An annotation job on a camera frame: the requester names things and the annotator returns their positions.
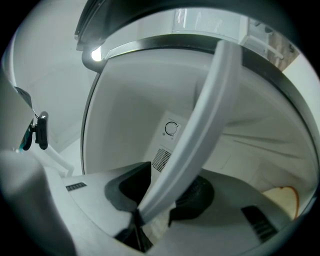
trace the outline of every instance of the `light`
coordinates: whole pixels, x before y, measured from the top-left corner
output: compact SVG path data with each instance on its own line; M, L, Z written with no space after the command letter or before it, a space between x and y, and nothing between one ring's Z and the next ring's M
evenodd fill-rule
M91 53L91 57L94 61L99 62L101 61L101 46L99 46L97 49L95 49Z

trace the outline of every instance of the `white plastic arm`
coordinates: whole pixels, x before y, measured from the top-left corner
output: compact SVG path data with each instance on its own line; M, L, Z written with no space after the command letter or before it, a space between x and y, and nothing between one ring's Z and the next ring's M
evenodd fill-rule
M236 100L242 69L241 46L219 41L192 115L160 177L142 200L146 224L188 188L214 150Z

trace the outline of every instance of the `black grille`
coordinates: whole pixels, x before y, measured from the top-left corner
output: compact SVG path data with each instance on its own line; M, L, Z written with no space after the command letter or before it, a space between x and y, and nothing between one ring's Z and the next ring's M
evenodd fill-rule
M266 216L259 210L258 207L252 205L242 208L246 219L250 222L253 230L259 237L260 241L263 243L273 237L277 230L275 227L269 222Z
M77 189L83 188L85 186L86 186L86 184L84 184L83 182L80 182L80 183L66 186L66 190L68 190L68 191L77 190Z
M156 168L160 173L165 168L171 153L164 148L159 148L158 152L153 159L152 166Z

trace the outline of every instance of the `beige object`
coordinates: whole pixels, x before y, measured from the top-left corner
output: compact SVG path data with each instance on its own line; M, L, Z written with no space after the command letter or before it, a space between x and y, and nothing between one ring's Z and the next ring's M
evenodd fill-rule
M299 210L299 195L293 187L275 187L263 192L263 194L280 206L292 220L297 218Z

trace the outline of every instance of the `plastic handle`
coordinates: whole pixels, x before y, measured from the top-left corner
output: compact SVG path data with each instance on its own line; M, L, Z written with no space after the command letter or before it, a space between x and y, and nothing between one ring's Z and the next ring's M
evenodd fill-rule
M166 210L192 183L214 150L236 100L242 69L239 45L219 41L192 115L162 174L142 200L142 224Z

